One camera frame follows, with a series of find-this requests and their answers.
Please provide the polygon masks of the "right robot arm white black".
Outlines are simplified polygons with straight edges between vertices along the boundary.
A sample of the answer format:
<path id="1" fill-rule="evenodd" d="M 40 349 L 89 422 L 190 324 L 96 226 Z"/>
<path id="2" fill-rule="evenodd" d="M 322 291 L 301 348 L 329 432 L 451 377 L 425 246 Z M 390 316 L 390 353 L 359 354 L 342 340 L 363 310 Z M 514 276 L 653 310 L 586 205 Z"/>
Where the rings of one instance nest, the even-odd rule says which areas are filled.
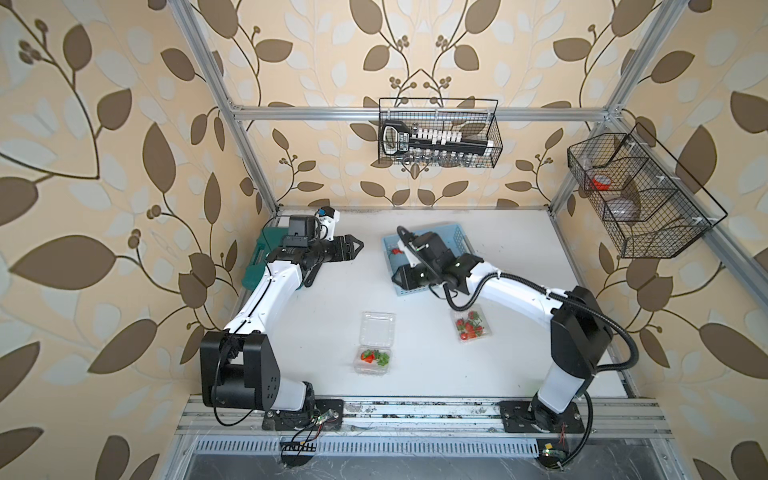
<path id="1" fill-rule="evenodd" d="M 432 231 L 416 235 L 399 226 L 397 235 L 408 264 L 393 274 L 394 284 L 405 290 L 441 287 L 449 307 L 464 315 L 477 300 L 489 300 L 548 332 L 551 366 L 523 419 L 542 432 L 561 429 L 574 398 L 588 389 L 598 373 L 612 340 L 592 294 L 581 287 L 565 291 L 541 286 L 476 255 L 455 256 Z"/>

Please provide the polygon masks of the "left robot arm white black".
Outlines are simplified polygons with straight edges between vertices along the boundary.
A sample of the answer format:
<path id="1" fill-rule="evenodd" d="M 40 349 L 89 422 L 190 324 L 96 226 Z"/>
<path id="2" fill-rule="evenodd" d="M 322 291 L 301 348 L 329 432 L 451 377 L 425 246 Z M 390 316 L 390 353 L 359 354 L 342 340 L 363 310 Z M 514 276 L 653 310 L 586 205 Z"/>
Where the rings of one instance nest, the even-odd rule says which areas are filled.
<path id="1" fill-rule="evenodd" d="M 330 240 L 287 235 L 265 257 L 263 276 L 242 309 L 199 347 L 202 399 L 222 408 L 265 414 L 271 430 L 308 428 L 320 415 L 314 388 L 282 375 L 268 337 L 293 294 L 310 287 L 322 265 L 354 260 L 364 243 L 347 234 Z"/>

